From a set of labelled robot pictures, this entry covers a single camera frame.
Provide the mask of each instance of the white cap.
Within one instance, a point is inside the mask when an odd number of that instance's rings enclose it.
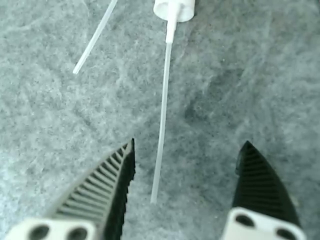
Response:
[[[194,17],[195,0],[155,0],[153,12],[167,21],[165,42],[172,44],[177,22],[186,22]]]
[[[168,20],[168,6],[170,2],[175,2],[180,5],[180,13],[177,21],[182,23],[189,21],[195,15],[195,1],[196,0],[155,0],[153,12],[159,18]]]

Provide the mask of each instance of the gray carpet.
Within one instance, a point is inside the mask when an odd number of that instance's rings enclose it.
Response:
[[[41,216],[131,137],[136,176],[124,240],[218,240],[237,154],[250,140],[320,236],[320,13],[316,0],[197,0],[172,51],[159,204],[150,206],[166,23],[119,0],[0,0],[0,238]]]

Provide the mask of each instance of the white plastic tube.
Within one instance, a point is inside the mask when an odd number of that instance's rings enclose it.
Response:
[[[81,67],[84,65],[87,57],[89,56],[91,50],[94,48],[94,45],[96,44],[99,36],[101,35],[103,29],[105,28],[113,10],[115,9],[115,6],[117,4],[118,0],[111,0],[108,8],[106,9],[98,27],[96,28],[88,46],[86,46],[86,49],[84,50],[82,56],[80,57],[79,61],[77,62],[77,64],[75,65],[72,73],[73,74],[78,74]]]
[[[155,162],[153,184],[152,184],[152,192],[151,192],[151,203],[152,204],[156,204],[157,203],[159,181],[160,181],[160,170],[161,170],[161,163],[162,163],[162,157],[163,157],[163,152],[164,152],[164,144],[165,144],[167,99],[168,99],[171,49],[172,49],[172,43],[167,43],[166,44],[166,48],[165,48],[165,58],[164,58],[159,142],[158,142],[158,150],[157,150],[157,154],[156,154],[156,162]]]

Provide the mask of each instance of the mounting hole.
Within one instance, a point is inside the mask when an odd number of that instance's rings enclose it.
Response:
[[[254,227],[254,221],[251,220],[250,217],[246,216],[246,215],[238,215],[236,216],[235,220],[238,223],[241,223],[242,225],[248,226],[248,227]]]
[[[85,240],[87,237],[87,230],[83,227],[73,229],[69,234],[67,240]]]
[[[276,231],[276,234],[280,237],[283,237],[284,239],[288,239],[288,240],[297,240],[295,235],[293,235],[293,233],[291,233],[290,231],[280,228]]]
[[[49,227],[47,225],[40,225],[35,227],[29,235],[29,240],[41,240],[44,239],[49,232]]]

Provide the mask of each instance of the thin white straw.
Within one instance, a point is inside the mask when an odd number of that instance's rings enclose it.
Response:
[[[158,142],[158,150],[157,150],[157,154],[156,154],[153,185],[152,185],[152,192],[151,192],[151,203],[152,204],[157,203],[159,180],[160,180],[160,170],[161,170],[162,156],[163,156],[163,152],[164,152],[171,49],[172,49],[172,43],[167,43],[166,48],[165,48],[164,71],[163,71],[159,142]]]
[[[78,63],[75,65],[72,73],[73,74],[78,74],[81,67],[83,66],[83,64],[85,63],[87,57],[89,56],[91,50],[94,48],[94,45],[96,44],[101,32],[103,31],[103,29],[105,28],[110,15],[112,14],[113,10],[115,9],[115,6],[117,4],[118,0],[111,0],[108,8],[106,9],[98,27],[96,28],[88,46],[86,46],[86,49],[84,50],[82,56],[80,57]]]

